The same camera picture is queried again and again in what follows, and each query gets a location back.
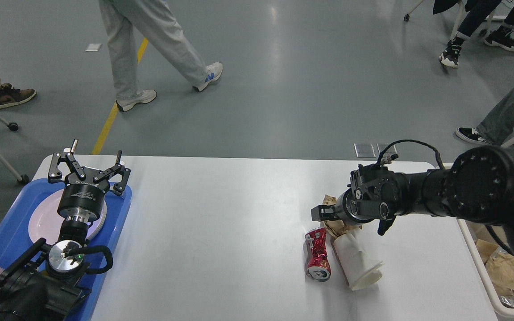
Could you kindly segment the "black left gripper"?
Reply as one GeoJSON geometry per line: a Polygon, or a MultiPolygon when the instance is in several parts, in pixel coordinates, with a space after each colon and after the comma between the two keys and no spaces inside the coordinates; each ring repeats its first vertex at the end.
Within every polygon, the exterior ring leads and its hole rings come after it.
{"type": "Polygon", "coordinates": [[[69,148],[52,155],[47,181],[66,186],[57,210],[61,217],[83,217],[84,222],[94,222],[101,217],[106,193],[112,192],[119,197],[124,193],[131,170],[126,168],[122,161],[123,151],[119,150],[112,167],[98,171],[92,181],[87,181],[84,168],[74,157],[77,144],[78,140],[74,139],[69,148]],[[113,177],[120,177],[120,181],[112,185],[110,179],[113,177]]]}

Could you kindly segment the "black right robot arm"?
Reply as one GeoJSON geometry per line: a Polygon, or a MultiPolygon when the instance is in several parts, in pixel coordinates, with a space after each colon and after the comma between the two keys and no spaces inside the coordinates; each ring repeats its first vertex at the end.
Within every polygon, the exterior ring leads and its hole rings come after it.
{"type": "Polygon", "coordinates": [[[455,217],[501,226],[514,256],[514,148],[482,145],[459,155],[450,169],[422,173],[393,172],[383,156],[351,171],[336,204],[314,207],[311,219],[351,225],[377,219],[384,235],[396,217],[410,213],[455,217]]]}

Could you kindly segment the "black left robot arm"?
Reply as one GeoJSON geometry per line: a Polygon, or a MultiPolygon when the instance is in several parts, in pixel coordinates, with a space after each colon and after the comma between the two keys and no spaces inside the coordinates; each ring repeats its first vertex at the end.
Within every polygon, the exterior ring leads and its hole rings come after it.
{"type": "Polygon", "coordinates": [[[38,239],[0,274],[0,321],[63,321],[91,293],[84,276],[113,267],[112,251],[90,246],[88,230],[100,219],[106,195],[122,196],[130,169],[122,161],[105,170],[80,166],[71,148],[53,155],[47,180],[65,185],[57,213],[63,218],[57,240],[38,239]]]}

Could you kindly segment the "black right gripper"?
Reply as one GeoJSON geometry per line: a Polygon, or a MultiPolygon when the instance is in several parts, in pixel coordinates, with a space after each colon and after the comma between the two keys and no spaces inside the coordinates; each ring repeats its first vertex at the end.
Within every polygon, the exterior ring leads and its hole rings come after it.
{"type": "Polygon", "coordinates": [[[356,213],[356,199],[352,189],[347,189],[340,195],[334,206],[318,205],[311,209],[311,219],[313,222],[338,221],[345,224],[359,226],[372,222],[374,218],[364,217],[356,213]]]}

